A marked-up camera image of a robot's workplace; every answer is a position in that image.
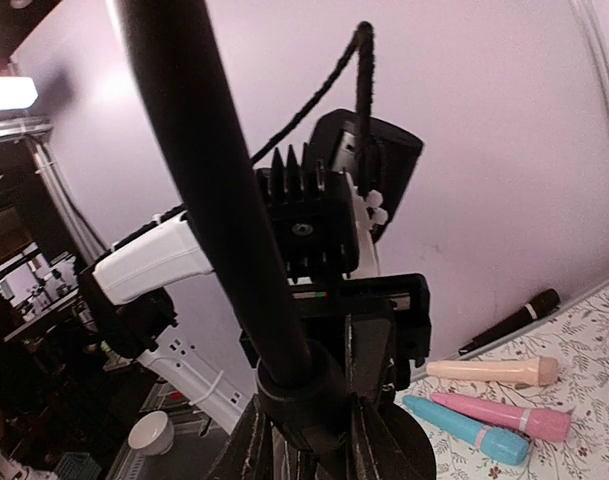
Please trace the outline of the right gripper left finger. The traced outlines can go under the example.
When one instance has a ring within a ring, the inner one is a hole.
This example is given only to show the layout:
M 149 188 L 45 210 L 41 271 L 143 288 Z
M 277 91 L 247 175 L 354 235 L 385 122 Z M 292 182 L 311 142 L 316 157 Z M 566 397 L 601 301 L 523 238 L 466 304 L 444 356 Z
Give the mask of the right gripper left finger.
M 252 399 L 243 411 L 211 468 L 211 478 L 274 478 L 272 425 L 257 399 Z

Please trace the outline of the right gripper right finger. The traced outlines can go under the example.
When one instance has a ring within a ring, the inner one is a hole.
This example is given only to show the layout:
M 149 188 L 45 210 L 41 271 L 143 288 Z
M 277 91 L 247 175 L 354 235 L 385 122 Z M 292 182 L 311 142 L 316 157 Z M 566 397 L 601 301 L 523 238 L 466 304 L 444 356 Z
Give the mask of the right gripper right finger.
M 414 473 L 377 410 L 365 397 L 350 398 L 349 479 L 413 479 Z

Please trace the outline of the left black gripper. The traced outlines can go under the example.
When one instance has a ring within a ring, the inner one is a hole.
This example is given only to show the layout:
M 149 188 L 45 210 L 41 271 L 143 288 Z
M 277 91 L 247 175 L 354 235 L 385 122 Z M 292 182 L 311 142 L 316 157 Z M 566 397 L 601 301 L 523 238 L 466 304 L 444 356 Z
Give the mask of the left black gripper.
M 430 350 L 421 274 L 247 288 L 240 343 L 261 395 L 379 395 L 410 384 Z

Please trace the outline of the round stand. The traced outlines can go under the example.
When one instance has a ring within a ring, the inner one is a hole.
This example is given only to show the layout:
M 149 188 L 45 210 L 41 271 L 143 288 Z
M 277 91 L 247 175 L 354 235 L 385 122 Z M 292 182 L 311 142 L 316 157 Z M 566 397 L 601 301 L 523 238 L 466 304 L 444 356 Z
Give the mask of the round stand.
M 113 12 L 158 143 L 188 210 L 197 240 L 238 318 L 247 288 L 282 280 L 278 244 L 248 154 L 202 1 L 117 1 Z M 367 160 L 373 33 L 356 29 L 356 160 Z M 261 395 L 272 435 L 286 443 L 290 477 L 348 478 L 349 395 Z M 402 449 L 413 479 L 436 475 L 435 456 L 419 424 L 394 402 L 372 401 Z

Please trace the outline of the blue microphone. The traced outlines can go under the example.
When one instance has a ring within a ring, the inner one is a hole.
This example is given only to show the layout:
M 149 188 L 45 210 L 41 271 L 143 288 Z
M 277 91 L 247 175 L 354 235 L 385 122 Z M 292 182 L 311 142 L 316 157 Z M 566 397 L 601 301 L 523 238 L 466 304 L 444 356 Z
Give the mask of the blue microphone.
M 492 460 L 518 466 L 527 456 L 529 442 L 507 429 L 483 424 L 422 397 L 406 395 L 402 401 L 415 416 L 474 446 Z

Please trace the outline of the beige microphone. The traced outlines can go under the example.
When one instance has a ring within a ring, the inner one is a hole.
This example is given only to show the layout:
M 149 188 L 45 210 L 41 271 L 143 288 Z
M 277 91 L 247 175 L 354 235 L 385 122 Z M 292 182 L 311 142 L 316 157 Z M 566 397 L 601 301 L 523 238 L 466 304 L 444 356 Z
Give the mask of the beige microphone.
M 506 382 L 541 387 L 557 381 L 559 362 L 555 358 L 543 356 L 527 360 L 442 360 L 428 363 L 426 373 L 452 380 Z

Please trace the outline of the black microphone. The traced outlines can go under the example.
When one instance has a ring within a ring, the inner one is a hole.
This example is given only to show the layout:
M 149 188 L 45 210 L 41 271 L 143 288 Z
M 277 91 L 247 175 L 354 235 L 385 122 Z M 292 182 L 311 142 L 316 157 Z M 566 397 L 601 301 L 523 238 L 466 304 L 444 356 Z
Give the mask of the black microphone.
M 547 289 L 524 304 L 519 310 L 499 323 L 475 336 L 458 350 L 458 355 L 479 350 L 553 313 L 560 304 L 560 295 L 555 289 Z

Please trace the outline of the short pink microphone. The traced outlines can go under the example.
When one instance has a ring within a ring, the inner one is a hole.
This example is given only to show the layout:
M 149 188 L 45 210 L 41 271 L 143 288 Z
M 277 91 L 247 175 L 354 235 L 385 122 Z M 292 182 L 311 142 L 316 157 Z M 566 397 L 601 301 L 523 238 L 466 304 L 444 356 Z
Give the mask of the short pink microphone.
M 571 425 L 569 414 L 549 408 L 518 407 L 455 393 L 433 393 L 431 400 L 473 419 L 553 443 L 564 442 Z

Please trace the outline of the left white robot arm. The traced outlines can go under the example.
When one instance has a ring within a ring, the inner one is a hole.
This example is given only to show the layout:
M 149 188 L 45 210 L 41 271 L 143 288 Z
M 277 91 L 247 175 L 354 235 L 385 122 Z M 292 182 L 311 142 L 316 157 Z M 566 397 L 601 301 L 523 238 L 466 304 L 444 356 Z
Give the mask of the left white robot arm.
M 255 177 L 306 334 L 349 387 L 378 402 L 407 388 L 429 353 L 423 276 L 385 276 L 376 244 L 422 154 L 416 135 L 372 119 L 356 160 L 356 115 L 323 115 L 301 153 L 275 153 Z M 80 273 L 82 295 L 110 347 L 166 380 L 224 431 L 249 403 L 207 364 L 177 319 L 167 287 L 214 267 L 185 208 L 156 216 Z

